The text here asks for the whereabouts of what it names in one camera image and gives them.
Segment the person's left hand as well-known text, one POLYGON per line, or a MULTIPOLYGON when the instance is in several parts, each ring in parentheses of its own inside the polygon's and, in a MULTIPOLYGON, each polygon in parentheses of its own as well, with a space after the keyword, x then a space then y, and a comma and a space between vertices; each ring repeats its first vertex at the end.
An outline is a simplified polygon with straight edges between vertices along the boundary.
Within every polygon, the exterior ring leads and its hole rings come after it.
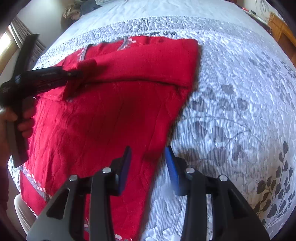
MULTIPOLYGON (((33 116, 36 114, 36 107, 27 109, 23 113, 24 121, 18 124, 17 129, 21 131, 24 138, 29 138, 33 133, 35 121, 33 116)), ((1 168, 6 167, 11 155, 8 138, 6 137, 6 122, 14 122, 18 119, 17 115, 10 108, 1 109, 1 168)))

